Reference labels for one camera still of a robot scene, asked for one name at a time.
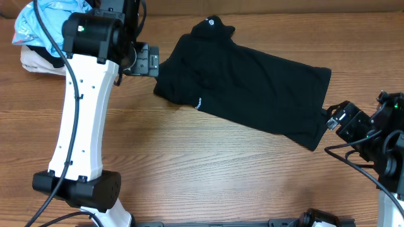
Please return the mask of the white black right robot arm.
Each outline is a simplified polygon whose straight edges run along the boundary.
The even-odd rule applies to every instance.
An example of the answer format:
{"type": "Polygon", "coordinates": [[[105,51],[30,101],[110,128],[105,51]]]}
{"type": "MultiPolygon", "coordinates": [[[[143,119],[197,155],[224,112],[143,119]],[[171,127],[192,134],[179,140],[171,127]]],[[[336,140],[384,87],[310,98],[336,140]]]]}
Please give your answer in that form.
{"type": "Polygon", "coordinates": [[[403,226],[403,94],[382,91],[376,100],[371,116],[349,101],[330,106],[326,125],[351,151],[335,154],[341,145],[324,150],[379,189],[378,226],[403,226]]]}

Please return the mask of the black t-shirt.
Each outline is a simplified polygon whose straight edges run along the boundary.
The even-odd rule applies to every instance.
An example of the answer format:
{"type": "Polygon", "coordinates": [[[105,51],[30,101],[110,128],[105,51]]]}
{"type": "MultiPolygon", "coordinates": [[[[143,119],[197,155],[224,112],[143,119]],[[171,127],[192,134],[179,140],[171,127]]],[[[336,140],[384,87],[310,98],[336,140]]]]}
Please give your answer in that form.
{"type": "Polygon", "coordinates": [[[237,45],[234,32],[217,16],[195,25],[161,63],[154,93],[315,150],[331,70],[237,45]]]}

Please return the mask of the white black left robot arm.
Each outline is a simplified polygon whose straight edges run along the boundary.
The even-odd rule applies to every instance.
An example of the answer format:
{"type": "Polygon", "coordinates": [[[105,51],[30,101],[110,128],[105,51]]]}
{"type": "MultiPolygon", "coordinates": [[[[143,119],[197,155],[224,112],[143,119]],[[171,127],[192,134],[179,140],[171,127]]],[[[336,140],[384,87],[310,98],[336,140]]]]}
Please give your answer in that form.
{"type": "Polygon", "coordinates": [[[123,74],[158,76],[158,48],[138,42],[135,10],[73,13],[62,26],[67,72],[57,146],[32,187],[86,214],[96,226],[134,226],[119,200],[121,175],[104,170],[102,137],[112,86],[123,74]]]}

